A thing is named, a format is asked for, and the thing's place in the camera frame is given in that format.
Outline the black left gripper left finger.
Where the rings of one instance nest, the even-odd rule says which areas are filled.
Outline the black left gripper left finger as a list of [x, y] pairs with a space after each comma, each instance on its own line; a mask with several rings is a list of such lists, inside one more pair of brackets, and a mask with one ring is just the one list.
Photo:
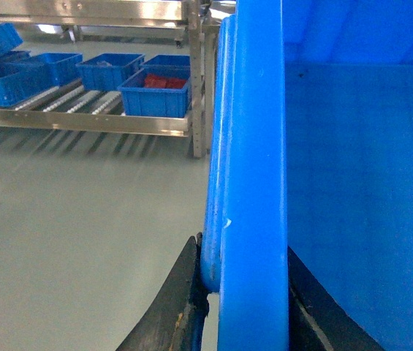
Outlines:
[[200, 274], [202, 236], [191, 236], [160, 290], [118, 350], [200, 350], [208, 290]]

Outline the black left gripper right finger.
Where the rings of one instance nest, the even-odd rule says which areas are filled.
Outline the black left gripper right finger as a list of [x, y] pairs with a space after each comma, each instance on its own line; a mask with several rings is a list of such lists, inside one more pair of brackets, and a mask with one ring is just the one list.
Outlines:
[[333, 299], [302, 260], [288, 249], [289, 348], [382, 350]]

